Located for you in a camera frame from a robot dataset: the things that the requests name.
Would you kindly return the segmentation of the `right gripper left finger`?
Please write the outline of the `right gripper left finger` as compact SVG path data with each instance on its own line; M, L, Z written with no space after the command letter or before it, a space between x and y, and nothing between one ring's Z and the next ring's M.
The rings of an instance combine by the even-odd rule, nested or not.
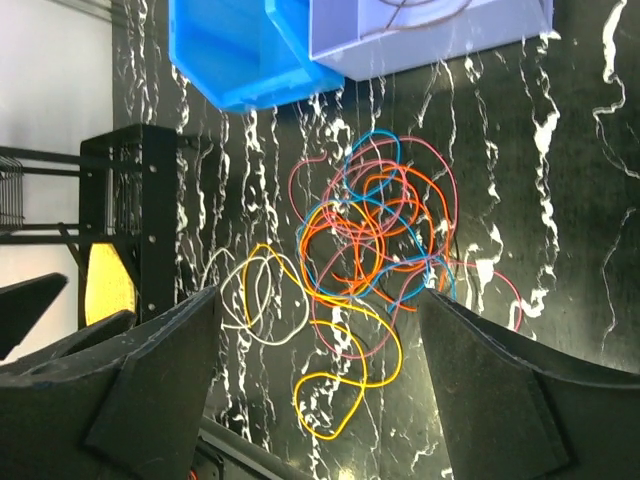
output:
M5 479L184 479L221 330L206 288L144 323L122 311L1 368Z

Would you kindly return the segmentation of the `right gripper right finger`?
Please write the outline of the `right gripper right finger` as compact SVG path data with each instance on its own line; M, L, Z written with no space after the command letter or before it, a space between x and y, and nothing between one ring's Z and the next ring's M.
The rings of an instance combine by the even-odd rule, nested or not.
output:
M455 478L638 478L638 375L554 350L434 290L419 313Z

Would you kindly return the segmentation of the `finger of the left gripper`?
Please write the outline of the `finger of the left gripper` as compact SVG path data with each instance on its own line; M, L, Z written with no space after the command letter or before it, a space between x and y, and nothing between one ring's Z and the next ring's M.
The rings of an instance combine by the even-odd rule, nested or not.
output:
M49 273L1 288L1 358L19 345L67 285L60 273Z

